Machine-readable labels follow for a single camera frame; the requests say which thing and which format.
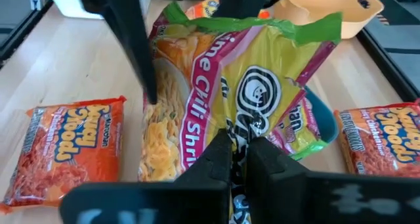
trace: saucy noodles logo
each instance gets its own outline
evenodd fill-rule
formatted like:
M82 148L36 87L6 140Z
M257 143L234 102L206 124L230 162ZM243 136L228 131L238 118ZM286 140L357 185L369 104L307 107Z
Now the saucy noodles logo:
M110 106L92 105L85 108L70 109L63 116L62 127L58 130L55 161L65 162L73 159L82 148L95 148L97 144L100 118L104 116L109 127Z
M420 154L417 116L417 112L411 108L391 108L389 113L375 115L379 129L383 131L384 143L399 162L415 162Z

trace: light wood surface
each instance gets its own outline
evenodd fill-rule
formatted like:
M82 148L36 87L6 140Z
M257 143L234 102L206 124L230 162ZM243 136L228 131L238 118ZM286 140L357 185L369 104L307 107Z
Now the light wood surface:
M181 3L183 7L191 1ZM168 1L152 0L152 22ZM343 110L400 101L357 39L342 42L316 72L310 88L331 108ZM0 197L3 197L37 105L125 95L123 181L136 181L140 155L142 89L113 33L101 20L64 18L53 6L0 70ZM318 171L343 172L338 146L302 161ZM0 215L0 223L61 223L57 209L33 208Z

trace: noodle image on package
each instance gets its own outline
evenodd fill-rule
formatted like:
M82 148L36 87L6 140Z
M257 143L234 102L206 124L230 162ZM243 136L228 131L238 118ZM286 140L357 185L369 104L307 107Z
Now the noodle image on package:
M84 182L115 182L124 97L40 106L30 111L18 165L0 210L58 206Z
M231 222L249 221L242 164L251 139L267 136L304 96L340 40L341 14L306 26L284 20L197 18L176 3L154 23L150 45L157 104L144 107L138 179L174 181L220 128L234 142Z

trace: plastic wrapper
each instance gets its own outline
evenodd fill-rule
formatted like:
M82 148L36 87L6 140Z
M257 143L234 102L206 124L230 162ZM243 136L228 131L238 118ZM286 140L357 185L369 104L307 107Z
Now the plastic wrapper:
M124 97L40 106L0 210L58 206L72 188L118 181Z
M292 108L266 138L296 160L319 152L328 145L320 138L312 105L307 98Z
M418 102L336 111L334 114L351 173L420 177Z
M197 5L188 8L185 14L190 20L201 17L210 17L218 7L219 0L204 0ZM258 14L258 18L270 18L270 12L263 9Z
M303 97L304 85L340 40L341 15L307 26L247 18L189 20L176 3L155 21L150 44L157 104L144 111L140 181L173 181L226 128L234 142L231 222L249 221L242 164Z

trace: teal bowl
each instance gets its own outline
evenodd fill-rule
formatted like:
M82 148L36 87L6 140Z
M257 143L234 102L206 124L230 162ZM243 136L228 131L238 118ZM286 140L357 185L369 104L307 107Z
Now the teal bowl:
M308 87L305 87L305 90L306 98L312 104L312 112L318 124L321 139L327 143L333 142L339 134L339 127L334 114Z

